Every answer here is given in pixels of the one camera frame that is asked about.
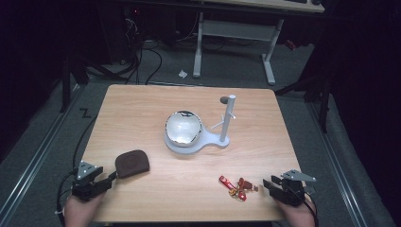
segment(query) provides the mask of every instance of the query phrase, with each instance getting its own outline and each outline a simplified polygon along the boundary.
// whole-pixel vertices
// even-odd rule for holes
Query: human hand
[[[90,201],[82,201],[80,198],[71,195],[64,206],[65,227],[88,226],[105,195],[106,192],[92,198]]]
[[[310,210],[301,203],[301,205],[297,207],[293,207],[291,205],[284,204],[276,199],[274,201],[277,203],[278,207],[284,212],[288,223],[292,227],[314,227],[315,219],[310,213]],[[313,212],[316,214],[315,205],[309,201],[305,200],[305,202],[312,208]]]

